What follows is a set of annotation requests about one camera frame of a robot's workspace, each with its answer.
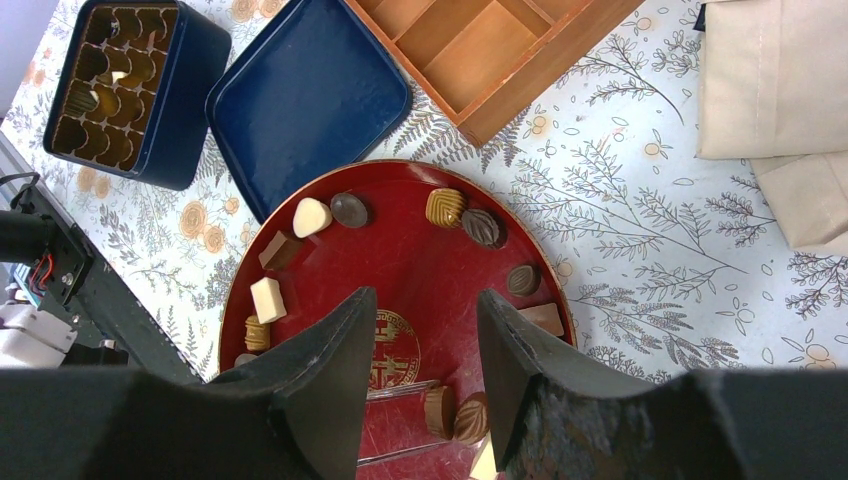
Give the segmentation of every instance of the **striped chocolate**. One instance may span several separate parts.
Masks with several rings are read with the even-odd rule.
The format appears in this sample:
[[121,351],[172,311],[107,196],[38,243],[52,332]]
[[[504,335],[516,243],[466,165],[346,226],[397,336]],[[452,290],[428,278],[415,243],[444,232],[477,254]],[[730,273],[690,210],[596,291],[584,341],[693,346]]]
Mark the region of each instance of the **striped chocolate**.
[[472,393],[459,406],[453,424],[454,440],[474,445],[489,433],[489,403],[483,392]]

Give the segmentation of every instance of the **wooden compartment tray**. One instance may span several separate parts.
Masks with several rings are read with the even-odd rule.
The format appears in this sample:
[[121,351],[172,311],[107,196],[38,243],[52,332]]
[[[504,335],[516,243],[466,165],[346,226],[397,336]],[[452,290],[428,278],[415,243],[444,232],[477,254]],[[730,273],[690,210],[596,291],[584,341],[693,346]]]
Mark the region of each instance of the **wooden compartment tray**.
[[643,0],[345,0],[480,147]]

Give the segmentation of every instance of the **red tray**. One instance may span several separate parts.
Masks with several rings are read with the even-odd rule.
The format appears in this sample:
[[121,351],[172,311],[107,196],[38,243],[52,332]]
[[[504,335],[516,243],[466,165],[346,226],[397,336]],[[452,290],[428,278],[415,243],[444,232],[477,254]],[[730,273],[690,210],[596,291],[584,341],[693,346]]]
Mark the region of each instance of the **red tray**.
[[[507,230],[502,248],[474,243],[462,228],[444,229],[424,216],[430,191],[461,191],[469,208],[482,208]],[[284,272],[266,272],[258,255],[277,231],[291,232],[292,217],[304,197],[326,204],[350,192],[369,207],[372,221],[349,229],[337,222],[305,240]],[[507,274],[531,263],[542,274],[529,297],[507,293]],[[576,338],[562,286],[539,245],[521,222],[491,195],[459,175],[403,161],[365,162],[324,175],[289,197],[262,225],[236,272],[224,309],[219,360],[221,371],[246,353],[244,321],[254,311],[250,285],[275,278],[288,315],[272,324],[277,345],[323,318],[360,286],[377,290],[380,315],[371,388],[440,380],[461,402],[483,390],[477,346],[477,295],[494,288],[517,308],[555,302],[565,325],[563,339]],[[438,442],[424,424],[421,396],[369,403],[360,458]],[[453,442],[401,459],[360,467],[357,478],[468,478],[476,447]]]

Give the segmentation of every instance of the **chocolate compartment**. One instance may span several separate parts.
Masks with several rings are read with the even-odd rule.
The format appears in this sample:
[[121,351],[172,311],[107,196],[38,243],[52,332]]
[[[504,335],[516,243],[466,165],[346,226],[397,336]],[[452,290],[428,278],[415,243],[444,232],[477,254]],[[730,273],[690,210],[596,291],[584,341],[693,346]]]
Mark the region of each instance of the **chocolate compartment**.
[[175,5],[130,5],[92,11],[51,139],[58,152],[122,171],[138,159],[178,16]]

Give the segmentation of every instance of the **floral tablecloth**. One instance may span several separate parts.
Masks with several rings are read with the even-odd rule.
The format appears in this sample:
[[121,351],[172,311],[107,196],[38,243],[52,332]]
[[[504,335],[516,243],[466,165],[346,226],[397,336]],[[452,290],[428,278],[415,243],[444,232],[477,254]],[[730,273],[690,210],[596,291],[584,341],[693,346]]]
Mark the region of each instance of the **floral tablecloth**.
[[[44,153],[81,3],[59,2],[0,130],[209,379],[258,225],[211,136],[182,192]],[[188,3],[231,32],[232,61],[284,0]],[[442,165],[509,204],[555,263],[578,348],[611,367],[664,381],[693,367],[842,365],[848,259],[789,251],[745,160],[694,158],[699,8],[647,0],[480,150],[415,86],[409,118],[370,158]]]

